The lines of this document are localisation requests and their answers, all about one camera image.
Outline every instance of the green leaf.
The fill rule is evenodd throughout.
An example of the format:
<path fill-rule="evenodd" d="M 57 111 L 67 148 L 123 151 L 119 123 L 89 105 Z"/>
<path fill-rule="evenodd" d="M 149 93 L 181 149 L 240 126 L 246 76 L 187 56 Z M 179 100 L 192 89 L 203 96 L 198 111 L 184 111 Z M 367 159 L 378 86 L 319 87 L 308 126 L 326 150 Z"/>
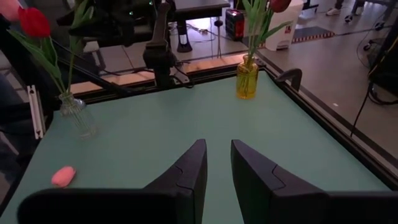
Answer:
<path fill-rule="evenodd" d="M 36 61 L 38 61 L 38 63 L 43 66 L 43 68 L 52 76 L 54 76 L 55 78 L 60 79 L 60 71 L 58 66 L 54 66 L 53 64 L 51 64 L 47 58 L 45 57 L 43 51 L 41 51 L 38 47 L 31 45 L 31 44 L 27 44 L 27 43 L 22 43 L 23 46 L 32 54 L 33 58 L 36 59 Z"/>
<path fill-rule="evenodd" d="M 87 21 L 89 21 L 92 17 L 93 17 L 93 13 L 94 13 L 94 7 L 90 6 L 86 13 L 84 14 L 84 16 L 81 18 L 80 24 L 85 23 Z"/>
<path fill-rule="evenodd" d="M 78 5 L 77 8 L 75 8 L 75 17 L 73 18 L 71 28 L 76 28 L 79 26 L 81 18 L 83 18 L 83 16 L 85 15 L 87 3 L 88 0 L 84 0 L 81 4 Z"/>
<path fill-rule="evenodd" d="M 256 17 L 254 18 L 256 20 L 256 24 L 255 24 L 255 30 L 257 32 L 257 30 L 262 30 L 262 28 L 264 27 L 264 14 L 266 14 L 265 12 L 265 1 L 264 0 L 260 0 L 259 1 L 259 5 L 258 5 L 258 9 L 257 9 L 257 13 L 256 13 Z"/>
<path fill-rule="evenodd" d="M 249 17 L 249 21 L 250 21 L 249 26 L 251 27 L 251 29 L 256 29 L 257 28 L 256 27 L 256 24 L 258 22 L 257 15 L 259 13 L 259 4 L 260 4 L 261 1 L 263 1 L 263 0 L 254 0 L 253 7 L 251 8 L 251 13 L 249 15 L 250 16 Z"/>
<path fill-rule="evenodd" d="M 274 11 L 272 9 L 268 9 L 265 16 L 264 16 L 264 23 L 263 23 L 263 28 L 259 33 L 259 41 L 262 40 L 262 37 L 268 32 L 269 30 L 269 25 L 271 23 L 272 15 L 274 15 Z"/>
<path fill-rule="evenodd" d="M 277 26 L 277 27 L 274 27 L 273 29 L 271 29 L 270 31 L 268 31 L 265 35 L 263 35 L 262 37 L 261 37 L 261 41 L 263 42 L 263 41 L 265 41 L 268 37 L 270 37 L 271 35 L 274 35 L 276 32 L 278 32 L 281 28 L 283 28 L 283 27 L 285 27 L 285 26 L 287 26 L 287 25 L 289 25 L 289 24 L 291 24 L 292 23 L 292 21 L 289 21 L 289 22 L 284 22 L 284 23 L 282 23 L 281 25 L 279 25 L 279 26 Z"/>
<path fill-rule="evenodd" d="M 19 42 L 27 42 L 30 43 L 32 45 L 36 45 L 36 43 L 34 42 L 33 39 L 26 37 L 24 35 L 22 35 L 20 32 L 14 31 L 14 30 L 7 30 L 8 33 L 10 33 L 15 39 L 17 39 Z"/>
<path fill-rule="evenodd" d="M 249 16 L 251 13 L 251 5 L 249 0 L 242 0 L 243 2 L 243 6 L 244 6 L 244 10 L 246 11 L 246 15 Z"/>
<path fill-rule="evenodd" d="M 42 39 L 42 50 L 47 60 L 55 66 L 57 64 L 57 53 L 50 37 Z"/>
<path fill-rule="evenodd" d="M 83 53 L 83 42 L 82 42 L 82 38 L 81 37 L 77 37 L 77 36 L 70 36 L 69 37 L 69 41 L 70 41 L 70 50 L 74 53 L 74 54 L 81 54 Z"/>

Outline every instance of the yellow glass vase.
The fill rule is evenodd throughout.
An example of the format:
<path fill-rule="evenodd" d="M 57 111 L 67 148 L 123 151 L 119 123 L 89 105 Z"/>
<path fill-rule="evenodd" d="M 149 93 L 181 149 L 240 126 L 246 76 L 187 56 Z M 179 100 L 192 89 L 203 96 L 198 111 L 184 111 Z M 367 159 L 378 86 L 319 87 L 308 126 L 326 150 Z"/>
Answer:
<path fill-rule="evenodd" d="M 259 67 L 254 63 L 254 57 L 243 56 L 243 62 L 236 71 L 236 96 L 240 99 L 252 99 L 256 96 Z"/>

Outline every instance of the tulip stem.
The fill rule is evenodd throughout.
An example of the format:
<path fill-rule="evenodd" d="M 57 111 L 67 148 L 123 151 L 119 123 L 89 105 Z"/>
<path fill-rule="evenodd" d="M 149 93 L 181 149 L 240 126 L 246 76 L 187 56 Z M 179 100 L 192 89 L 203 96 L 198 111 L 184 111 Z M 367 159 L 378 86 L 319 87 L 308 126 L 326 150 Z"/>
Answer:
<path fill-rule="evenodd" d="M 68 74 L 68 91 L 71 93 L 71 84 L 72 84 L 72 71 L 73 64 L 75 63 L 75 54 L 71 54 L 70 56 L 70 64 L 69 64 L 69 74 Z"/>

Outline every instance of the metal clamp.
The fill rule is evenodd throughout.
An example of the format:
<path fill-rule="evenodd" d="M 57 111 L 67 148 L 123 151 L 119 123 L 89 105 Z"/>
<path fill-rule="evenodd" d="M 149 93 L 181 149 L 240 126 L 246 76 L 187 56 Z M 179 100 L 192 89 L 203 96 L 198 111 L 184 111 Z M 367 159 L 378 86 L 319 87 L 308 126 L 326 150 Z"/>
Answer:
<path fill-rule="evenodd" d="M 29 96 L 30 112 L 32 114 L 33 129 L 35 131 L 35 138 L 43 138 L 45 133 L 44 116 L 40 94 L 34 85 L 27 87 Z"/>
<path fill-rule="evenodd" d="M 286 80 L 290 80 L 291 86 L 294 90 L 299 91 L 301 85 L 301 78 L 303 76 L 303 71 L 299 68 L 294 68 L 289 71 L 286 71 L 280 74 L 275 81 L 277 82 L 284 82 Z"/>

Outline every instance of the table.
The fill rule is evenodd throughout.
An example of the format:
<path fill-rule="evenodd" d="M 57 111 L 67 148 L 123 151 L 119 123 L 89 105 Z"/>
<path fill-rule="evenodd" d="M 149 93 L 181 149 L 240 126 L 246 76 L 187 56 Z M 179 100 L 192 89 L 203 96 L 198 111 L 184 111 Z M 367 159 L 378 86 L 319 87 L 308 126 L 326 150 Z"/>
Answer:
<path fill-rule="evenodd" d="M 178 52 L 190 52 L 192 47 L 187 35 L 187 20 L 201 19 L 207 17 L 220 17 L 223 15 L 223 8 L 229 7 L 225 0 L 175 0 L 174 21 L 177 21 L 178 30 Z M 182 44 L 180 36 L 186 35 L 187 43 Z"/>
<path fill-rule="evenodd" d="M 16 223 L 18 204 L 51 188 L 51 176 L 65 165 L 77 170 L 70 187 L 139 189 L 201 138 L 206 139 L 208 157 L 203 223 L 243 222 L 232 181 L 232 139 L 323 190 L 389 190 L 383 176 L 373 174 L 343 146 L 351 143 L 332 137 L 334 127 L 321 126 L 322 117 L 304 107 L 285 83 L 276 85 L 261 71 L 256 98 L 240 100 L 235 78 L 219 78 L 202 80 L 193 89 L 89 105 L 100 128 L 89 141 L 79 140 L 72 124 L 56 112 L 0 223 Z"/>

